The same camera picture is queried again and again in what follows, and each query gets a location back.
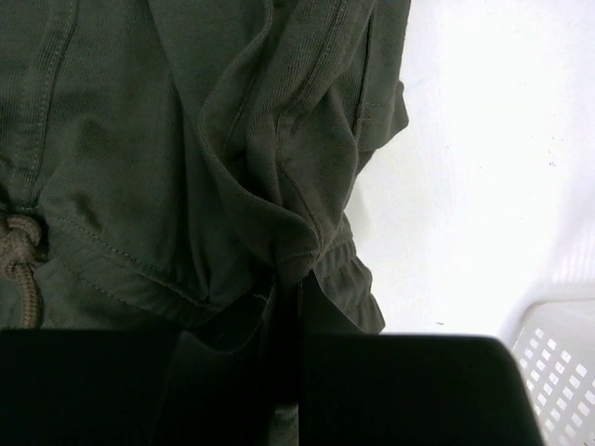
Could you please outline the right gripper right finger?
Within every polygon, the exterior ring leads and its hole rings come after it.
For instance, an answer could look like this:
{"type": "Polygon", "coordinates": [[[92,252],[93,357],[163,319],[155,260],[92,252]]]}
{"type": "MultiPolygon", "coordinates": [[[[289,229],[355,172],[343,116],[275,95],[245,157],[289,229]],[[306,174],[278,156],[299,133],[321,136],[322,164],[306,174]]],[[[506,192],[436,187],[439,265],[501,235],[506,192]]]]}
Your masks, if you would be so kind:
{"type": "Polygon", "coordinates": [[[540,445],[509,350],[486,336],[363,333],[300,286],[304,445],[540,445]]]}

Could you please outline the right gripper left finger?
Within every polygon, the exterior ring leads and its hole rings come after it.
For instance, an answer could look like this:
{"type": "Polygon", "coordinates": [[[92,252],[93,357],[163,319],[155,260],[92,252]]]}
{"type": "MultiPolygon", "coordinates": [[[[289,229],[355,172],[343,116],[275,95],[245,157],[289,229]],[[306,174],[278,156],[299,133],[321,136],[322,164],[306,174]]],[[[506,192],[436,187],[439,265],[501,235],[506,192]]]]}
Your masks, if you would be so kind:
{"type": "Polygon", "coordinates": [[[259,445],[267,312],[246,297],[195,331],[5,331],[1,441],[259,445]]]}

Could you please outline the white plastic basket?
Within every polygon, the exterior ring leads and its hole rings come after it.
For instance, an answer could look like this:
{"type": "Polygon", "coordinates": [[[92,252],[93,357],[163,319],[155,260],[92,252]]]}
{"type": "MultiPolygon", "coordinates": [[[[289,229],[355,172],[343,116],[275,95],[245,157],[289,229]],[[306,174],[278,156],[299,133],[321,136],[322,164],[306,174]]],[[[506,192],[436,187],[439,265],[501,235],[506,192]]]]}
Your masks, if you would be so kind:
{"type": "Polygon", "coordinates": [[[517,361],[543,441],[594,443],[594,291],[558,289],[507,308],[497,336],[517,361]]]}

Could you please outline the olive green shorts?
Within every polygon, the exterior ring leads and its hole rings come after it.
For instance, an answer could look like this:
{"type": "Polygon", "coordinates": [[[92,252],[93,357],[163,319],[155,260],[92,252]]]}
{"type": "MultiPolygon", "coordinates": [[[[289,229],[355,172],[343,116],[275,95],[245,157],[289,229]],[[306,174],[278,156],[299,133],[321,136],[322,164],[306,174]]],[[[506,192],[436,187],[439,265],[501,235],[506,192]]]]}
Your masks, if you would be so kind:
{"type": "Polygon", "coordinates": [[[270,445],[298,443],[293,293],[383,315],[345,213],[405,129],[407,1],[5,1],[1,326],[196,329],[276,291],[270,445]]]}

